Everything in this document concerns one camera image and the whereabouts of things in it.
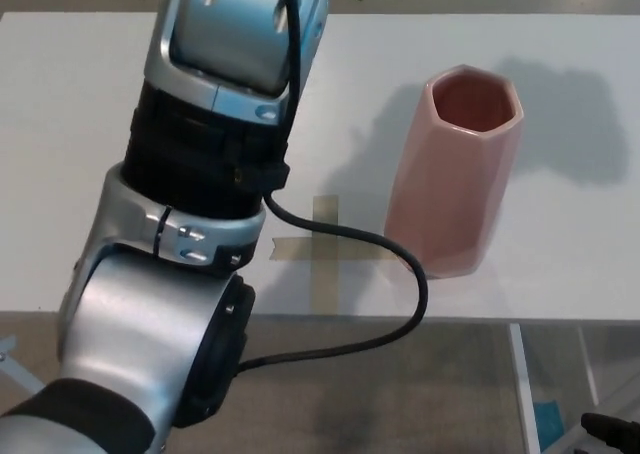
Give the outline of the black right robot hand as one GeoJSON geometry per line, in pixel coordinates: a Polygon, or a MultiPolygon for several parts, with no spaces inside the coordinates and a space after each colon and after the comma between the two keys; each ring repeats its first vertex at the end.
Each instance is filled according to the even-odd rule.
{"type": "Polygon", "coordinates": [[[587,434],[621,453],[639,452],[638,422],[599,413],[584,413],[580,424],[587,434]]]}

